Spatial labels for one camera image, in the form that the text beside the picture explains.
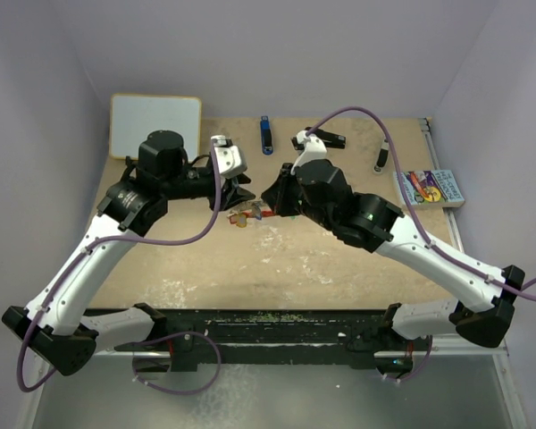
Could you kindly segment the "yellow key tag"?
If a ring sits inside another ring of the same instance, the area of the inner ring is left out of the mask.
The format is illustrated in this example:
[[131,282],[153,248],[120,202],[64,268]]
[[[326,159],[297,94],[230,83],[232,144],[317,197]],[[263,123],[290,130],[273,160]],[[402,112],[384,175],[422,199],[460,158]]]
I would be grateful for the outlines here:
[[239,228],[246,228],[247,227],[247,214],[235,214],[232,219],[232,223],[235,224]]

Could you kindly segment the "red-handled metal key organizer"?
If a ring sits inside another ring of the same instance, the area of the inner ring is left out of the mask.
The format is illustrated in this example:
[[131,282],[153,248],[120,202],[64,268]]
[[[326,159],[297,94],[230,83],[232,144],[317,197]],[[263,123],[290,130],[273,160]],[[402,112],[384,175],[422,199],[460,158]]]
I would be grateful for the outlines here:
[[275,216],[275,213],[263,202],[263,200],[252,200],[234,206],[229,210],[227,218],[231,219],[237,215],[245,215],[247,218],[262,220],[264,218]]

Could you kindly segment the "colourful book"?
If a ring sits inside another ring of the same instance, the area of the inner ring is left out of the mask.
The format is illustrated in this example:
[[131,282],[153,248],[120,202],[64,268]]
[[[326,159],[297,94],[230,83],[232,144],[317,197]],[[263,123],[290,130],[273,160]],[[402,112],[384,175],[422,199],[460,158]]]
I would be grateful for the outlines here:
[[394,187],[400,205],[406,208],[406,195],[415,210],[431,208],[456,208],[465,198],[451,170],[403,171],[392,173]]

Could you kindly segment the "white dry-erase board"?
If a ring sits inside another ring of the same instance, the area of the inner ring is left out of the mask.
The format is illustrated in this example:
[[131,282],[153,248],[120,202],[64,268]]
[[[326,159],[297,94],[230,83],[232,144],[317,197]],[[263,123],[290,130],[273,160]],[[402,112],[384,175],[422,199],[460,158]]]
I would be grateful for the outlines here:
[[202,102],[197,97],[114,94],[110,106],[109,156],[138,155],[153,131],[172,130],[183,137],[189,159],[200,152]]

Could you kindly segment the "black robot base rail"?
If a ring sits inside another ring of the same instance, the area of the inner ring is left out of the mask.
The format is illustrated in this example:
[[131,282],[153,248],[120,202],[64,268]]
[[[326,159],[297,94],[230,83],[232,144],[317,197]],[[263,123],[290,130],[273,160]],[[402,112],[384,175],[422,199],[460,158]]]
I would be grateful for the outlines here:
[[394,333],[381,310],[163,309],[151,346],[124,344],[138,357],[172,356],[173,370],[199,364],[336,365],[406,373],[429,341]]

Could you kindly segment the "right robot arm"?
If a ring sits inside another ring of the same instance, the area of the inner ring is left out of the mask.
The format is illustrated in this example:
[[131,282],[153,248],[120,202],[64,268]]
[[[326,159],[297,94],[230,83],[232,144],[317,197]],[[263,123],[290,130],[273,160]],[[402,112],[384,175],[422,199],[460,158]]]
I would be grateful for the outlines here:
[[379,330],[386,348],[401,349],[419,337],[451,333],[496,348],[506,336],[515,292],[524,279],[521,269],[486,265],[420,233],[398,206],[375,194],[354,192],[330,161],[284,164],[262,199],[278,216],[303,215],[344,244],[406,265],[451,293],[447,300],[391,305]]

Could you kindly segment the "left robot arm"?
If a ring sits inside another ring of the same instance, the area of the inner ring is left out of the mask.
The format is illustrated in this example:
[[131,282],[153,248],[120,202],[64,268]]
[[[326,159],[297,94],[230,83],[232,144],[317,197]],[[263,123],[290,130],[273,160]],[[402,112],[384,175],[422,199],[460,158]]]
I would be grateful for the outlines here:
[[188,159],[182,136],[171,130],[151,132],[135,159],[125,159],[121,178],[105,193],[80,244],[54,279],[26,306],[8,307],[2,317],[21,339],[16,376],[23,384],[23,364],[32,350],[54,371],[72,375],[98,351],[138,343],[146,350],[163,346],[167,318],[147,304],[87,317],[88,305],[108,275],[137,244],[178,247],[196,242],[212,229],[210,220],[184,240],[147,237],[168,212],[171,200],[205,198],[212,216],[255,199],[244,187],[243,150],[223,135],[211,138],[207,163]]

